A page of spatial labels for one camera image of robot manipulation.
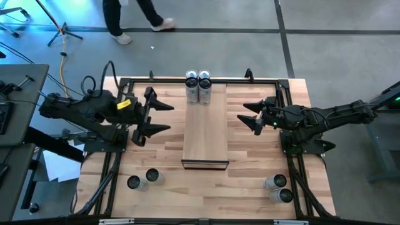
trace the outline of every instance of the black pants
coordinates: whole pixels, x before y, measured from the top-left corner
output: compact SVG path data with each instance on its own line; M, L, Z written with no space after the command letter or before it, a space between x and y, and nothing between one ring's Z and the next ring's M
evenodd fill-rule
M151 0L136 0L145 17L152 26L160 26L164 19L154 9ZM119 26L121 17L121 4L118 0L102 0L102 11L108 31L114 36L120 36L123 31Z

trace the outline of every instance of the can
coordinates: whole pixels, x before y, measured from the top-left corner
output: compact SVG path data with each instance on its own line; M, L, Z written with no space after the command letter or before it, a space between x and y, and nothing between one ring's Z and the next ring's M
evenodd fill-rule
M264 189L275 190L283 188L286 185L286 177L282 174L275 174L264 181Z
M274 203L290 203L293 200L293 194L287 188L277 189L269 193L269 199Z
M146 179L151 184L158 184L158 185L163 184L165 181L164 175L154 168L151 168L147 171Z
M186 78L186 100L188 104L196 104L199 101L199 81L196 77Z
M130 189L137 191L147 191L149 189L148 182L138 176L131 176L127 179L126 183Z
M208 78L199 81L199 102L203 106L207 106L211 102L211 80Z
M194 69L190 69L186 72L186 78L197 78L198 77L198 72L195 71Z
M208 78L210 79L210 72L206 70L202 70L199 72L199 79Z

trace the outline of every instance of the white paper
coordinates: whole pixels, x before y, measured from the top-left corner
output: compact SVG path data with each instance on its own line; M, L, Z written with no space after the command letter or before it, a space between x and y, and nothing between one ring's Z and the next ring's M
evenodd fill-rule
M74 146L73 141L68 141L68 143L71 146ZM74 147L83 151L84 144ZM44 151L43 156L46 162L47 175L50 181L58 178L58 182L63 182L70 179L76 179L81 175L80 162L59 156L50 151Z

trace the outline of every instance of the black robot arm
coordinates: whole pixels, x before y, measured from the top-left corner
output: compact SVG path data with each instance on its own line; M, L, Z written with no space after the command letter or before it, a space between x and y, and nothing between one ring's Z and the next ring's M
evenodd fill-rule
M119 141L119 136L122 135L124 129L101 123L107 121L114 124L137 124L132 141L138 146L144 146L146 137L150 138L153 134L170 128L167 125L151 124L150 109L174 109L172 106L158 101L157 94L152 87L146 88L144 97L146 103L142 106L133 93L126 94L123 102L119 102L107 90L94 91L83 97L82 100L73 100L52 93L46 96L39 112L46 118L65 119L80 125L96 133L100 139L109 144Z
M299 148L310 144L311 140L324 145L324 151L334 148L334 144L321 140L321 134L330 129L346 124L369 124L377 116L376 110L394 101L400 96L400 86L393 86L371 101L358 100L351 104L320 109L291 105L278 107L276 97L267 97L256 103L245 103L243 106L260 114L257 116L237 115L255 135L260 135L265 125L282 129L285 134L285 145Z

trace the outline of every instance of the yellow label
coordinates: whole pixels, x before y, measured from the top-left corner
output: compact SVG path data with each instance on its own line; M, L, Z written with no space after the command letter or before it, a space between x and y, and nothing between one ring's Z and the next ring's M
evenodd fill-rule
M117 104L117 109L118 110L123 109L123 108L125 108L126 106L128 106L130 104L131 104L131 100L127 99L127 100L125 100L123 102L118 103Z

